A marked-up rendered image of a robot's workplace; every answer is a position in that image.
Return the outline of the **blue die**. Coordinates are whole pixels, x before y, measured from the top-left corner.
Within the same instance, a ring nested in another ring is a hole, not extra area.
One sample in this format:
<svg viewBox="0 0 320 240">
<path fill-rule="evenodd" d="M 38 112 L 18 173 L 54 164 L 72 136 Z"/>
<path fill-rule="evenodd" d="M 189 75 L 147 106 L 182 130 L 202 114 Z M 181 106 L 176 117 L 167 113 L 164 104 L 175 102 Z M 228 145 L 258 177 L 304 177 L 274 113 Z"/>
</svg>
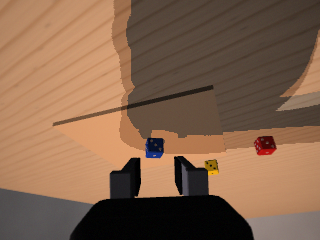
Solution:
<svg viewBox="0 0 320 240">
<path fill-rule="evenodd" d="M 162 138 L 148 138 L 145 144 L 146 158 L 161 158 L 164 153 Z"/>
</svg>

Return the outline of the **red die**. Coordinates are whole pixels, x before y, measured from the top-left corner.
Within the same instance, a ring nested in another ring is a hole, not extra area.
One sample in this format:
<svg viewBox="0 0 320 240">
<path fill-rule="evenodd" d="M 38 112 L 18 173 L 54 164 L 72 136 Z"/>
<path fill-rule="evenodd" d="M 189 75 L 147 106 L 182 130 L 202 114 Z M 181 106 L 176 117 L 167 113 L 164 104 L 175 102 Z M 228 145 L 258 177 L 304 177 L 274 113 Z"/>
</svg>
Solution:
<svg viewBox="0 0 320 240">
<path fill-rule="evenodd" d="M 258 137 L 254 145 L 257 155 L 271 155 L 277 149 L 272 136 Z"/>
</svg>

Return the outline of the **yellow die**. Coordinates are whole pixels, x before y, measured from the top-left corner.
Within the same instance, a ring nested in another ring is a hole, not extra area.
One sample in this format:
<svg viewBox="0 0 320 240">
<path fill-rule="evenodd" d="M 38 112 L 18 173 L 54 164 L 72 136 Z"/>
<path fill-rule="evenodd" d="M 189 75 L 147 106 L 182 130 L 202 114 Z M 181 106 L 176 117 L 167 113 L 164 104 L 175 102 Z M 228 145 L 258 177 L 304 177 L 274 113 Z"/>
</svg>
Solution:
<svg viewBox="0 0 320 240">
<path fill-rule="evenodd" d="M 208 175 L 219 174 L 218 164 L 216 160 L 205 161 L 205 169 L 208 170 Z"/>
</svg>

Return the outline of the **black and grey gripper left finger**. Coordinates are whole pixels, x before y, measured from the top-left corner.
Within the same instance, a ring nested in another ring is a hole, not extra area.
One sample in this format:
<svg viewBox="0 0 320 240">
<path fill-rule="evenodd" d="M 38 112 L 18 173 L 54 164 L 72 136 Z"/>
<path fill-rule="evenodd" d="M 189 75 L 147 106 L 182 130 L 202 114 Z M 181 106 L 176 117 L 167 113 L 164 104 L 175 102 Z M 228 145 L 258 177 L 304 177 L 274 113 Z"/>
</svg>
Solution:
<svg viewBox="0 0 320 240">
<path fill-rule="evenodd" d="M 141 186 L 141 163 L 131 158 L 121 170 L 109 174 L 110 199 L 138 197 Z"/>
</svg>

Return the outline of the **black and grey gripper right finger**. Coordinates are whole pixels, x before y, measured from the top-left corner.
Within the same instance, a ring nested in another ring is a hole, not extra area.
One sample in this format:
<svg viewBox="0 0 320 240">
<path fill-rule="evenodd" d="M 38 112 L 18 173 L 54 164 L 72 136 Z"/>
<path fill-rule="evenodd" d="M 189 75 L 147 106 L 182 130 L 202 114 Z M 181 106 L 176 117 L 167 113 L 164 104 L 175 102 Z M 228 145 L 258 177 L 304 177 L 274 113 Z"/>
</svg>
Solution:
<svg viewBox="0 0 320 240">
<path fill-rule="evenodd" d="M 184 156 L 174 156 L 175 184 L 183 196 L 209 195 L 208 170 L 196 168 Z"/>
</svg>

